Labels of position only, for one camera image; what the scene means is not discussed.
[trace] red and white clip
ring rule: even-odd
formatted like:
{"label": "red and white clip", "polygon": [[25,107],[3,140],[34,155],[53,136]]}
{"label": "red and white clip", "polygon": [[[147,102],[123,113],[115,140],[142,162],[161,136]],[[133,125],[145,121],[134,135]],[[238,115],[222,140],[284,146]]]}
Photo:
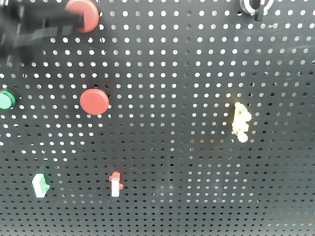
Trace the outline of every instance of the red and white clip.
{"label": "red and white clip", "polygon": [[114,172],[112,176],[109,177],[109,181],[112,181],[112,197],[119,197],[119,190],[123,189],[124,185],[120,183],[120,173]]}

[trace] metal ring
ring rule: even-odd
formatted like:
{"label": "metal ring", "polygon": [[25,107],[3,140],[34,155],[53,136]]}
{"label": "metal ring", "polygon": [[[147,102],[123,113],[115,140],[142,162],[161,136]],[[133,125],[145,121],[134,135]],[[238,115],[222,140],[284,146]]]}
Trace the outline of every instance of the metal ring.
{"label": "metal ring", "polygon": [[[264,13],[266,13],[271,8],[273,3],[274,3],[274,0],[268,1],[268,3],[264,7]],[[250,0],[240,0],[240,5],[241,5],[242,10],[245,13],[255,15],[255,9],[252,8],[250,4]]]}

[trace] green and white clip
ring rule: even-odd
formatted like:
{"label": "green and white clip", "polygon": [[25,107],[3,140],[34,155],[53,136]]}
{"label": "green and white clip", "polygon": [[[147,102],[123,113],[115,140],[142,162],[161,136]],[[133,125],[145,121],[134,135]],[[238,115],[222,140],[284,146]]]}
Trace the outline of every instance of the green and white clip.
{"label": "green and white clip", "polygon": [[32,182],[35,195],[37,198],[44,198],[50,185],[46,184],[45,176],[43,174],[36,174]]}

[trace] black clamp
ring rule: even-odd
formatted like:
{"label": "black clamp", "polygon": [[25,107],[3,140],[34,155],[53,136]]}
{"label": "black clamp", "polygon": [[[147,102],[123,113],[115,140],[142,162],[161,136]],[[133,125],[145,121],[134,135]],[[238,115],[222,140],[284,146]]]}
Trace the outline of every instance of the black clamp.
{"label": "black clamp", "polygon": [[0,5],[0,58],[17,54],[25,63],[32,58],[29,46],[46,37],[70,35],[84,26],[83,15],[58,3],[25,3],[12,0]]}

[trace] yellow object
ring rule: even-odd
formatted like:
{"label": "yellow object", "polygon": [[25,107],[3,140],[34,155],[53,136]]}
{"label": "yellow object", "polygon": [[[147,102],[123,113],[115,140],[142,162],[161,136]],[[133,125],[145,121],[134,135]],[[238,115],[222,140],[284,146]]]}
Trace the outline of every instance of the yellow object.
{"label": "yellow object", "polygon": [[245,132],[248,132],[249,125],[246,122],[251,119],[252,115],[248,112],[247,108],[242,103],[236,102],[232,130],[241,143],[245,143],[248,140]]}

